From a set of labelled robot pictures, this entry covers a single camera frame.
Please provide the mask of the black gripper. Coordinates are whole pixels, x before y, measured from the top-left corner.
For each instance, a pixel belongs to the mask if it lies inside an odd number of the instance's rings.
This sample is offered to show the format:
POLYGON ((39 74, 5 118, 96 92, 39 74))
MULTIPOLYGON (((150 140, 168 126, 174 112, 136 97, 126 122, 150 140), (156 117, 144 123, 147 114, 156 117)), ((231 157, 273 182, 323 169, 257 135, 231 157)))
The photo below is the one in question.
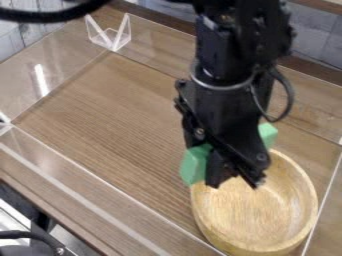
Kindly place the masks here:
POLYGON ((265 155, 258 123, 267 116, 277 62, 295 30, 287 0, 175 0, 196 14, 191 66, 192 113, 219 152, 265 155))

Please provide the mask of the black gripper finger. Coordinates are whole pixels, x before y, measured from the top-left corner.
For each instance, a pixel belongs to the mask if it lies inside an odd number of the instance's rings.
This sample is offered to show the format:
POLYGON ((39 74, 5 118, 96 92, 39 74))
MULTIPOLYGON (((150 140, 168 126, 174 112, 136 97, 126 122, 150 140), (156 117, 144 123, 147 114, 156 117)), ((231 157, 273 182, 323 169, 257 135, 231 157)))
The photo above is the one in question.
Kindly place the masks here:
POLYGON ((257 189, 265 183, 265 170, 270 166, 270 156, 265 156, 262 164, 255 164, 231 145, 222 142, 214 135, 208 136, 208 143, 222 156, 234 158, 235 170, 238 171, 237 177, 241 177, 247 185, 257 189))
POLYGON ((231 156, 222 156, 212 149, 208 153, 206 164, 206 185, 218 189, 229 179, 237 176, 238 171, 235 170, 234 158, 231 156))

